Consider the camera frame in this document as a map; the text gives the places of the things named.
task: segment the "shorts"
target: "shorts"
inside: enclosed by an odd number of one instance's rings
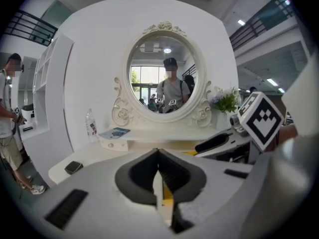
[[[21,166],[23,159],[13,135],[0,138],[0,153],[13,171],[16,171]]]

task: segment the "round mirror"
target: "round mirror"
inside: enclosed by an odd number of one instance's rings
[[[145,109],[167,114],[180,109],[191,97],[197,70],[189,49],[167,36],[152,36],[133,52],[130,83]]]

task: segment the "plastic bottle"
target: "plastic bottle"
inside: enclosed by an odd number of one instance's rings
[[[96,135],[97,131],[96,131],[95,118],[93,116],[91,108],[88,110],[88,113],[85,116],[85,125],[86,125],[86,130],[87,130],[90,142],[98,142],[99,139]]]

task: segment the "black railing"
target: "black railing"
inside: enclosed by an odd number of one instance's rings
[[[271,0],[266,4],[245,25],[230,36],[233,50],[235,51],[247,42],[292,17],[293,9],[290,3],[291,1],[289,0]]]
[[[193,64],[185,73],[182,74],[183,80],[184,80],[185,75],[193,75],[194,73],[196,73],[195,64]]]
[[[49,46],[57,28],[23,10],[18,10],[9,22],[4,34],[18,36]]]

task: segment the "floor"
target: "floor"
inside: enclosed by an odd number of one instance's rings
[[[33,177],[34,184],[43,185],[48,190],[49,187],[43,181],[39,173],[35,170],[30,160],[24,163],[20,169],[25,176],[31,175]],[[0,179],[2,180],[7,192],[11,195],[11,197],[15,201],[19,201],[22,204],[32,206],[36,199],[41,196],[31,194],[28,189],[22,189],[21,186],[16,183],[10,171],[5,169],[2,162],[0,162]]]

